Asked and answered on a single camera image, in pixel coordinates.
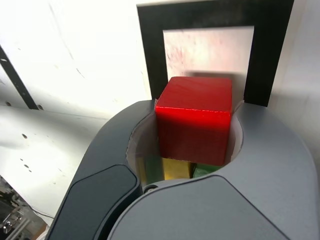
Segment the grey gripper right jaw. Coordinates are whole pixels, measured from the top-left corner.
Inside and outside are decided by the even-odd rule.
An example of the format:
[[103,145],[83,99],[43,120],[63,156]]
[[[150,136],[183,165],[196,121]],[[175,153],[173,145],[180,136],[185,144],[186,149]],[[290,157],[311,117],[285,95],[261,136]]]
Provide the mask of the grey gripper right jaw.
[[110,240],[317,240],[319,187],[303,140],[266,107],[244,103],[236,157],[216,172],[167,180],[135,200]]

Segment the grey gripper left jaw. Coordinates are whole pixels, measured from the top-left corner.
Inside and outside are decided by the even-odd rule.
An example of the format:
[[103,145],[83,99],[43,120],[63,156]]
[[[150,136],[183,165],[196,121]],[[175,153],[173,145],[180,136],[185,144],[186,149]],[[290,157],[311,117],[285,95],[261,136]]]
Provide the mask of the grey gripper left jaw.
[[119,216],[143,194],[146,171],[158,156],[155,101],[120,111],[87,148],[47,239],[107,239]]

